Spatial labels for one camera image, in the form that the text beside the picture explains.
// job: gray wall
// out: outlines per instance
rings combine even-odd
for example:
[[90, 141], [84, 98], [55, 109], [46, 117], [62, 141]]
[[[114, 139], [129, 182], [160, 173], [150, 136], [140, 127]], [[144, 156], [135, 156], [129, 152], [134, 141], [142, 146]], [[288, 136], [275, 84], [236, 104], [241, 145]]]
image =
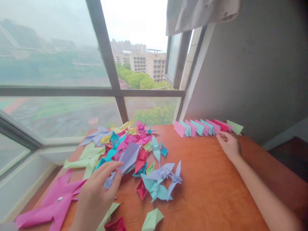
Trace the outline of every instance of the gray wall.
[[229, 119], [263, 144], [308, 115], [308, 36], [292, 2], [242, 1], [216, 25], [186, 119]]

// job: sky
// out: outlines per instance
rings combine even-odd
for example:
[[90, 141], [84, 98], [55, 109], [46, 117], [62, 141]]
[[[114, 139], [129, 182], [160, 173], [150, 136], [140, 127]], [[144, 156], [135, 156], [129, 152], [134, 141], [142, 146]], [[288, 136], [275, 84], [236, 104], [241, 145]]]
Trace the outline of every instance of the sky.
[[[101, 0], [109, 39], [167, 51], [167, 0]], [[0, 20], [31, 27], [47, 41], [97, 46], [85, 0], [0, 0]]]

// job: white curtain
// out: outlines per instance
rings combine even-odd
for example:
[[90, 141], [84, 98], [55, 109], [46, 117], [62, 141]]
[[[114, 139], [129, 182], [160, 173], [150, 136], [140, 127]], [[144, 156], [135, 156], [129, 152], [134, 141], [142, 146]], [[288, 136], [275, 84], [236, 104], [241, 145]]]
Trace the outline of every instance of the white curtain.
[[238, 15], [240, 0], [168, 0], [166, 36], [208, 23], [228, 22]]

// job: table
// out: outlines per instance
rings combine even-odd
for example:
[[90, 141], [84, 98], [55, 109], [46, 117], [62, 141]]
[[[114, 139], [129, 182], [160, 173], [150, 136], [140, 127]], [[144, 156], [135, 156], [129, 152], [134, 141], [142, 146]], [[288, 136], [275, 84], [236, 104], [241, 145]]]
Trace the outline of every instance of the table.
[[[156, 139], [169, 149], [167, 157], [161, 156], [161, 164], [175, 163], [175, 171], [182, 160], [182, 185], [178, 184], [173, 190], [174, 200], [166, 202], [156, 199], [151, 203], [149, 193], [142, 201], [136, 192], [140, 178], [133, 177], [132, 172], [125, 174], [115, 201], [120, 206], [112, 214], [112, 222], [123, 216], [128, 231], [141, 230], [147, 212], [159, 208], [164, 219], [158, 223], [156, 230], [268, 230], [248, 189], [215, 136], [181, 138], [173, 130], [173, 125], [153, 126], [152, 130], [159, 130], [154, 132]], [[243, 135], [238, 139], [246, 161], [269, 188], [303, 218], [308, 205], [307, 183], [248, 137]], [[69, 161], [77, 161], [83, 149], [84, 146], [79, 146]], [[153, 161], [157, 169], [158, 163], [150, 153], [148, 162], [151, 164]], [[62, 168], [55, 180], [66, 171]], [[82, 179], [83, 173], [84, 168], [73, 169], [70, 182]], [[171, 180], [164, 180], [163, 183], [168, 187]], [[77, 204], [71, 203], [62, 230], [69, 230]], [[48, 230], [49, 226], [44, 224], [27, 230]]]

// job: hand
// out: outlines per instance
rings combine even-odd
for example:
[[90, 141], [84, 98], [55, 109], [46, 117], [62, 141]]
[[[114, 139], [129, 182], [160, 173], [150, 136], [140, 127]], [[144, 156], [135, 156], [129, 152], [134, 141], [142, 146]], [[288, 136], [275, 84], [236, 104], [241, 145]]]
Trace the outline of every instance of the hand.
[[116, 196], [121, 182], [121, 170], [116, 173], [109, 190], [104, 189], [103, 185], [122, 164], [116, 161], [104, 163], [83, 185], [71, 231], [96, 231]]
[[227, 132], [221, 131], [218, 133], [218, 135], [216, 135], [216, 137], [223, 151], [231, 162], [242, 157], [241, 144], [235, 137]]

